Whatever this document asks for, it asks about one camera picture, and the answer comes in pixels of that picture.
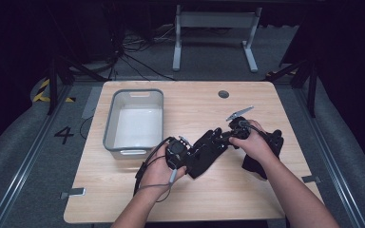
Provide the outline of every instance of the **wooden table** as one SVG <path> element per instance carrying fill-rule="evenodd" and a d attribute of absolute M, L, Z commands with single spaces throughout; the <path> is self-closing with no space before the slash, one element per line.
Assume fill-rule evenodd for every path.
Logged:
<path fill-rule="evenodd" d="M 142 160 L 115 160 L 103 146 L 107 115 L 119 89 L 158 88 L 164 95 L 164 137 L 186 137 L 194 143 L 209 129 L 221 127 L 234 111 L 253 105 L 243 115 L 266 131 L 280 129 L 285 140 L 281 161 L 299 178 L 310 176 L 295 133 L 279 96 L 267 82 L 109 82 L 103 86 L 85 149 L 73 183 L 86 194 L 70 197 L 64 214 L 69 223 L 112 222 L 132 198 Z M 223 99 L 218 93 L 228 91 Z M 241 168 L 244 152 L 226 150 L 199 178 L 182 177 L 167 200 L 157 203 L 148 221 L 281 219 L 284 213 L 268 181 Z M 321 199 L 314 182 L 306 185 Z"/>

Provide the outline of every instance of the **white metal stand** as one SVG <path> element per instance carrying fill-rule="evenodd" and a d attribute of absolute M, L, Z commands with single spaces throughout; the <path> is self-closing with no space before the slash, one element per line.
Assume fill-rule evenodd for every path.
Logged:
<path fill-rule="evenodd" d="M 250 29 L 247 41 L 242 41 L 242 47 L 247 57 L 251 72 L 257 72 L 257 64 L 251 51 L 251 44 L 257 30 L 262 8 L 255 12 L 198 12 L 181 11 L 177 6 L 176 12 L 176 46 L 174 48 L 173 70 L 180 70 L 182 55 L 181 27 L 191 28 L 243 28 Z"/>

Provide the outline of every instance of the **bare arm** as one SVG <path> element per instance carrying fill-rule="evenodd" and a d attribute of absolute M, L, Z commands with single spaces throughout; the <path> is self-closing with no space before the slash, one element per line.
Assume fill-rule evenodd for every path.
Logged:
<path fill-rule="evenodd" d="M 259 123 L 250 124 L 262 130 Z M 271 151 L 255 131 L 247 140 L 230 138 L 265 170 L 283 211 L 294 227 L 339 227 L 325 205 Z"/>
<path fill-rule="evenodd" d="M 165 158 L 165 145 L 151 158 L 151 163 L 141 180 L 141 189 L 126 206 L 124 211 L 114 221 L 111 228 L 140 228 L 146 224 L 147 217 L 159 197 L 168 191 L 168 186 L 150 186 L 155 184 L 168 184 L 172 170 L 167 166 Z M 185 167 L 177 171 L 176 180 L 185 174 Z"/>

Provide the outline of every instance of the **gray carpet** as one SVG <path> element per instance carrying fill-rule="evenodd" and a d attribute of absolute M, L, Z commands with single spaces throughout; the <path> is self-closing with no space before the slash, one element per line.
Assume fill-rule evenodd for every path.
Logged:
<path fill-rule="evenodd" d="M 266 72 L 279 69 L 279 61 L 287 49 L 297 28 L 259 28 L 253 43 L 253 53 L 259 67 L 258 73 L 251 73 L 240 42 L 245 40 L 246 31 L 231 29 L 185 30 L 182 38 L 181 70 L 174 72 L 172 58 L 174 37 L 171 35 L 162 43 L 128 55 L 142 61 L 163 75 L 178 81 L 258 81 Z M 102 72 L 104 77 L 116 80 L 167 80 L 149 68 L 123 57 L 114 70 Z M 296 92 L 286 83 L 290 76 L 280 79 L 277 91 L 288 118 L 298 137 L 301 149 L 314 176 L 324 201 L 341 227 L 353 227 L 336 185 L 333 182 L 321 156 L 316 137 L 301 111 L 302 103 Z M 78 76 L 68 97 L 76 98 L 74 103 L 64 103 L 43 139 L 43 147 L 15 201 L 5 217 L 3 227 L 90 227 L 90 224 L 67 224 L 63 214 L 66 199 L 59 199 L 61 192 L 69 190 L 73 183 L 78 163 L 85 144 L 85 137 L 95 106 L 94 94 L 102 84 L 95 83 L 86 76 Z M 30 93 L 33 97 L 36 85 Z M 307 85 L 300 91 L 307 91 Z M 0 138 L 0 202 L 10 187 L 10 182 L 33 146 L 48 111 L 48 103 L 33 103 L 33 107 L 16 120 Z M 355 202 L 365 219 L 365 157 L 352 132 L 342 121 L 335 107 L 327 97 L 320 82 L 317 85 L 316 121 L 326 142 L 340 167 Z M 70 128 L 72 137 L 63 144 L 63 137 L 55 134 Z M 284 227 L 284 220 L 269 220 L 269 227 Z M 95 224 L 95 227 L 109 227 L 109 224 Z"/>

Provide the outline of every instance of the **hazard stripe tape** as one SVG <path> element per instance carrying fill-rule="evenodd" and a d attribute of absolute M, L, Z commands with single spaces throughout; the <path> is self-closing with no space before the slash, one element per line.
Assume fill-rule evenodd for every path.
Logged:
<path fill-rule="evenodd" d="M 46 78 L 44 82 L 41 84 L 40 88 L 37 91 L 37 95 L 34 96 L 34 102 L 50 102 L 51 99 L 49 97 L 43 97 L 43 93 L 49 85 L 49 78 Z M 68 97 L 65 102 L 76 102 L 76 98 Z"/>

